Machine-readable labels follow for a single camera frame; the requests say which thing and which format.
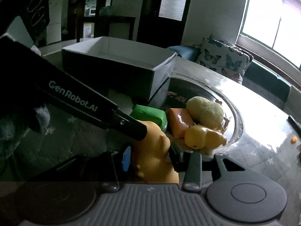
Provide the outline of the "yellow rubber duck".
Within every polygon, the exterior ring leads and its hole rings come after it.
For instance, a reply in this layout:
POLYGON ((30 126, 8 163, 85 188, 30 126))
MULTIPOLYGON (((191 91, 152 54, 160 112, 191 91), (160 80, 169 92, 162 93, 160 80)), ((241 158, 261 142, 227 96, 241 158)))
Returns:
POLYGON ((213 150, 227 144, 227 139, 223 134, 199 124, 187 129, 184 141, 185 145, 195 150, 203 148, 213 150))

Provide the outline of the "small orange item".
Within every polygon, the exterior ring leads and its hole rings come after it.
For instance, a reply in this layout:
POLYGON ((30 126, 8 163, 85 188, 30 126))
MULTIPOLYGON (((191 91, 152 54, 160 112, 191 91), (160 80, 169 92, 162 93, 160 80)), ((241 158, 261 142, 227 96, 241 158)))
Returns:
POLYGON ((290 140, 291 144, 294 144, 297 141, 298 141, 298 137, 297 136, 292 137, 291 140, 290 140))

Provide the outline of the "white cardboard box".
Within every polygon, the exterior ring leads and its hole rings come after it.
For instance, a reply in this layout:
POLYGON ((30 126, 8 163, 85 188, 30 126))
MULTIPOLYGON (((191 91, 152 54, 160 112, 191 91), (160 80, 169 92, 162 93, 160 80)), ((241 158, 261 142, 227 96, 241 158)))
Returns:
POLYGON ((176 56, 166 48, 102 36, 62 48, 62 65, 99 93, 114 90, 142 104, 169 78, 176 56))

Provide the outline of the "grey knitted sleeve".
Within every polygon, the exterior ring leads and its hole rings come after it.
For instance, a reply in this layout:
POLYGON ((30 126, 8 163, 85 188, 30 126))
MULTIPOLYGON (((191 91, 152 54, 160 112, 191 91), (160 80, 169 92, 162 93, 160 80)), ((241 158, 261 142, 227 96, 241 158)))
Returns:
POLYGON ((1 111, 1 141, 13 141, 30 129, 46 134, 50 112, 46 105, 33 108, 14 108, 1 111))

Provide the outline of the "green snack packet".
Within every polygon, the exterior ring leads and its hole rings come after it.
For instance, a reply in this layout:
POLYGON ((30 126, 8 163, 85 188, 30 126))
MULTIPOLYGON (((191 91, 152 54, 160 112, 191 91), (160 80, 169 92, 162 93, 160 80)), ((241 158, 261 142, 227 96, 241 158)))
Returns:
POLYGON ((162 131, 167 129, 167 117, 163 110, 135 105, 130 116, 136 120, 152 121, 157 124, 162 131))

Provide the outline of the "orange bear figure toy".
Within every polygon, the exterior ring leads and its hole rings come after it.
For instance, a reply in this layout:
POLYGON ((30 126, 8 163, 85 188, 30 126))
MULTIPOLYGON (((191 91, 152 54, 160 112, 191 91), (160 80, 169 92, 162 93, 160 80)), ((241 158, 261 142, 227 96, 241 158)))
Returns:
POLYGON ((138 182, 147 184, 178 184, 179 175, 166 158, 170 140, 152 121, 140 121, 147 127, 146 137, 133 144, 132 157, 138 182))

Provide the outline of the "butterfly print pillow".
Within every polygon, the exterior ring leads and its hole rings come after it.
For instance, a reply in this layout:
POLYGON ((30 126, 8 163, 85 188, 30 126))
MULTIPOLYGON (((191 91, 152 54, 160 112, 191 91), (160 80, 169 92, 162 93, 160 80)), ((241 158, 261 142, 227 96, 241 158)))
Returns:
POLYGON ((242 84, 252 61, 247 51, 212 34, 203 39, 196 63, 242 84))

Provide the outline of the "teal sofa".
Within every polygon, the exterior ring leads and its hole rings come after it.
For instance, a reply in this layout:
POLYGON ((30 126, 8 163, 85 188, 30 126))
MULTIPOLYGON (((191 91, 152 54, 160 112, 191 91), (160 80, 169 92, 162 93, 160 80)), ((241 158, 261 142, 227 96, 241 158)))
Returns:
MULTIPOLYGON (((167 49, 178 53, 179 57, 196 62, 200 49, 188 45, 178 45, 167 49)), ((246 70, 242 85, 256 92, 279 109, 283 110, 289 95, 291 84, 263 64, 253 60, 246 70)))

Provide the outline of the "window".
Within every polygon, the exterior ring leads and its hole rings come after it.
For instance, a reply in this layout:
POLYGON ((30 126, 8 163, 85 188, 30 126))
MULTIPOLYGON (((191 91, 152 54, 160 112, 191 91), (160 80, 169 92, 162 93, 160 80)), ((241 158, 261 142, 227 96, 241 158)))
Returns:
POLYGON ((247 0, 237 44, 284 71, 300 71, 300 0, 247 0))

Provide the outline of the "pale yellow plush chick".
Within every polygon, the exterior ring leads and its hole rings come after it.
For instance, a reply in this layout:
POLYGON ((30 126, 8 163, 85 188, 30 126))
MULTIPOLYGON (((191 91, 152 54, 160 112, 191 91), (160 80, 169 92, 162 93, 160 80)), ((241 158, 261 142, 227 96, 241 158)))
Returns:
POLYGON ((209 129, 220 127, 224 110, 219 103, 212 102, 204 97, 195 96, 187 101, 186 109, 193 119, 209 129))

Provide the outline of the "dark door with glass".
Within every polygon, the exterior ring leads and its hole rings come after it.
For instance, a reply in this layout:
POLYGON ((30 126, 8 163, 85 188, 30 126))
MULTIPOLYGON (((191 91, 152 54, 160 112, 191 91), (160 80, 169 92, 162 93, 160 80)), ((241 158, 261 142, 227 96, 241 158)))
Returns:
POLYGON ((167 48, 181 44, 191 0, 143 0, 137 41, 167 48))

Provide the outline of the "dark wooden cabinet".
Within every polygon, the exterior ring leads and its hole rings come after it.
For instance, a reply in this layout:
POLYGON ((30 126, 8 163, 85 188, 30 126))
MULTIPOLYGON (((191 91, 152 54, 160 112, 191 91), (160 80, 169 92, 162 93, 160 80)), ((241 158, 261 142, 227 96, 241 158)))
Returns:
POLYGON ((94 38, 101 36, 132 40, 135 17, 119 15, 101 15, 94 24, 94 38))

